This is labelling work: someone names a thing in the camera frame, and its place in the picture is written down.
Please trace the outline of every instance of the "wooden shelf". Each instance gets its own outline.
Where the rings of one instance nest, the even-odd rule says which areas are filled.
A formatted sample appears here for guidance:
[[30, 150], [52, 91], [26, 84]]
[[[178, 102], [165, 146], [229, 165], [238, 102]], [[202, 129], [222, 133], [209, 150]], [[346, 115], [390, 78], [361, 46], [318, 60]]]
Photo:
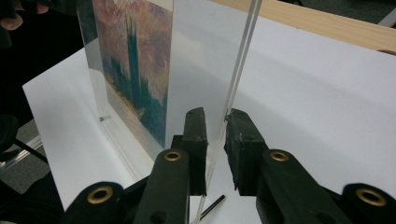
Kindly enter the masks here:
[[[248, 10], [248, 0], [214, 1], [225, 6]], [[260, 16], [367, 49], [396, 52], [396, 29], [276, 0], [263, 0]]]

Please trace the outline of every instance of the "human hand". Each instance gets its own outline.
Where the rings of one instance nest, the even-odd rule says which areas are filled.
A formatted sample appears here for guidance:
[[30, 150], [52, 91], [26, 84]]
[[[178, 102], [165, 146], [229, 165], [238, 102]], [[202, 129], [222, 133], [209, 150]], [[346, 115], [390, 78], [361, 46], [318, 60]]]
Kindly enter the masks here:
[[[23, 10], [21, 0], [14, 0], [14, 5], [16, 10]], [[41, 5], [39, 3], [36, 4], [36, 13], [42, 14], [47, 12], [49, 9], [48, 7]], [[0, 19], [0, 25], [6, 30], [15, 30], [20, 27], [23, 23], [22, 17], [17, 13], [17, 18], [2, 18]]]

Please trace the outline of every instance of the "metal rod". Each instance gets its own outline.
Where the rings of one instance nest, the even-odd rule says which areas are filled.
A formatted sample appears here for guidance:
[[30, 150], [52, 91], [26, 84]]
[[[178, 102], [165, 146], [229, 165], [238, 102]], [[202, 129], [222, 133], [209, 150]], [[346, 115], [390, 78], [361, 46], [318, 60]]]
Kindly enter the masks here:
[[18, 147], [21, 147], [22, 149], [25, 149], [26, 151], [30, 152], [31, 154], [33, 154], [34, 156], [36, 156], [37, 158], [39, 158], [43, 162], [49, 163], [46, 157], [44, 157], [43, 155], [41, 155], [39, 152], [35, 151], [31, 147], [27, 146], [26, 144], [24, 144], [20, 140], [15, 139], [14, 144], [17, 145]]
[[209, 214], [215, 207], [217, 207], [221, 202], [225, 200], [224, 194], [221, 195], [217, 200], [215, 200], [206, 210], [201, 214], [199, 220], [201, 221], [207, 214]]

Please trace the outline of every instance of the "white table surface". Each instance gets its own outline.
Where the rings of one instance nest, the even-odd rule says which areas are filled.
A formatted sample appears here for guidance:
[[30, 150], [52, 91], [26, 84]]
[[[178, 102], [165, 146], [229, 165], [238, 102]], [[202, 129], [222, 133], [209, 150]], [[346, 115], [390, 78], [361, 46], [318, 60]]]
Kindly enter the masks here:
[[[336, 192], [364, 182], [396, 197], [395, 57], [265, 19], [250, 47], [234, 106], [249, 113], [269, 147], [293, 153]], [[23, 88], [64, 207], [92, 183], [134, 183], [97, 119], [83, 50]], [[231, 203], [216, 214], [238, 220], [230, 209], [251, 210], [256, 223], [254, 200], [235, 196], [220, 157], [213, 190], [228, 183]]]
[[93, 183], [134, 183], [99, 122], [84, 49], [23, 89], [64, 207]]

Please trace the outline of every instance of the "painting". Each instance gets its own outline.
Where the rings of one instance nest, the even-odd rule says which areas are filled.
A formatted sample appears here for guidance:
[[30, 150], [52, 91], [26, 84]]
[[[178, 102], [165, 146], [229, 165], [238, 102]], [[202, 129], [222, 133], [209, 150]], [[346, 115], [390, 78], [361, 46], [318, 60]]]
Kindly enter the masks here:
[[92, 5], [109, 104], [142, 145], [149, 133], [164, 147], [171, 8], [147, 0]]

